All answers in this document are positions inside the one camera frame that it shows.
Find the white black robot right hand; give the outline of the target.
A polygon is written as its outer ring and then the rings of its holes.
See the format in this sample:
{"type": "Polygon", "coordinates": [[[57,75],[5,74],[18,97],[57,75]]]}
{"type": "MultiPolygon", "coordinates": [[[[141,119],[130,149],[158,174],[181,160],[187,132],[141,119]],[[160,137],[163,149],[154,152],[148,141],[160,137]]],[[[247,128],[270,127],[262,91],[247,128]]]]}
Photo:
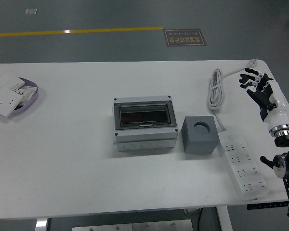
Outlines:
{"type": "Polygon", "coordinates": [[[279,84],[266,73],[251,68],[245,68],[240,77],[240,87],[259,105],[261,119],[268,124],[270,135],[289,134],[287,106],[279,84]]]}

